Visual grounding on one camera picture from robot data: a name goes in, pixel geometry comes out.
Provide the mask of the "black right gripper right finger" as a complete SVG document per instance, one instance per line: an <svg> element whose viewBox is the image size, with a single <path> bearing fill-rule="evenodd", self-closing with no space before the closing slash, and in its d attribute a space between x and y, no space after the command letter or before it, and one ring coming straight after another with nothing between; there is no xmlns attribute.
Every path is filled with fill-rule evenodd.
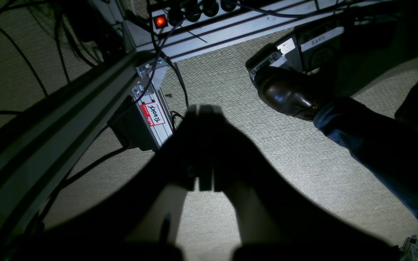
<svg viewBox="0 0 418 261"><path fill-rule="evenodd" d="M290 185L218 106L198 112L216 188L237 215L234 261L398 261L400 253Z"/></svg>

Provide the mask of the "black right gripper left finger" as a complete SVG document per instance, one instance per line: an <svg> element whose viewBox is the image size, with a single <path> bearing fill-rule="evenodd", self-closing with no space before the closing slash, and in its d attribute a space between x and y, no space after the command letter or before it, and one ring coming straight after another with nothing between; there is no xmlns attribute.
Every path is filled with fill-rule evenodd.
<svg viewBox="0 0 418 261"><path fill-rule="evenodd" d="M187 193L199 174L191 106L154 157L95 207L25 241L15 261L181 261L175 246Z"/></svg>

